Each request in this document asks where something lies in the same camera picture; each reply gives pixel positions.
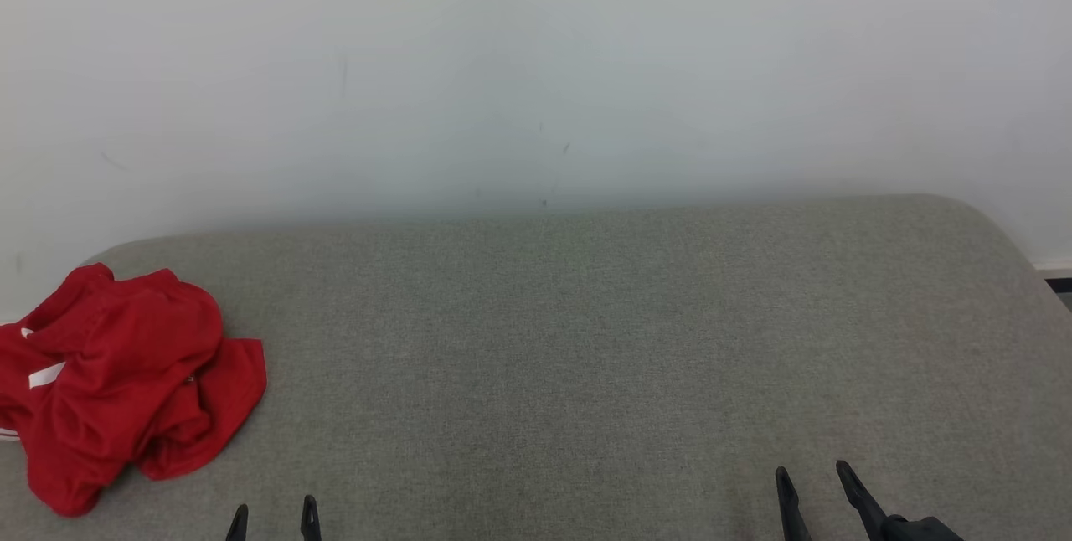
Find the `scuff mark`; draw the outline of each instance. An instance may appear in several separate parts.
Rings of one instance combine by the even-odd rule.
[[[349,87],[349,57],[345,52],[339,52],[339,99],[346,96]]]
[[[111,164],[111,166],[118,168],[118,170],[126,171],[126,174],[129,174],[129,171],[131,171],[130,168],[126,168],[126,167],[122,166],[122,164],[119,164],[117,161],[111,160],[108,156],[107,151],[101,151],[101,160],[104,160],[105,163]]]

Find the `white wall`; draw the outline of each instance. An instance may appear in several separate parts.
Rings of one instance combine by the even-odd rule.
[[[125,240],[542,200],[927,191],[1072,262],[1070,170],[1072,0],[0,0],[0,315]]]

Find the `crumpled red garment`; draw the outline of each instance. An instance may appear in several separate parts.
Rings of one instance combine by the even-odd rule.
[[[152,480],[209,463],[266,385],[259,340],[225,340],[212,297],[170,270],[116,282],[80,267],[0,327],[0,427],[23,442],[31,491],[65,516],[128,463]]]

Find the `gray fabric surface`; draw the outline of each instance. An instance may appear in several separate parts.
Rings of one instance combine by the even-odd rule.
[[[174,481],[53,515],[0,446],[0,539],[780,539],[888,511],[965,539],[1072,538],[1072,313],[938,197],[178,237],[170,267],[264,339],[268,391]]]

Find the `white stripe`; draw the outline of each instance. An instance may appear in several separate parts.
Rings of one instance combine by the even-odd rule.
[[[56,365],[46,366],[41,372],[30,374],[30,388],[43,387],[56,381],[56,377],[63,371],[66,362],[58,362]]]

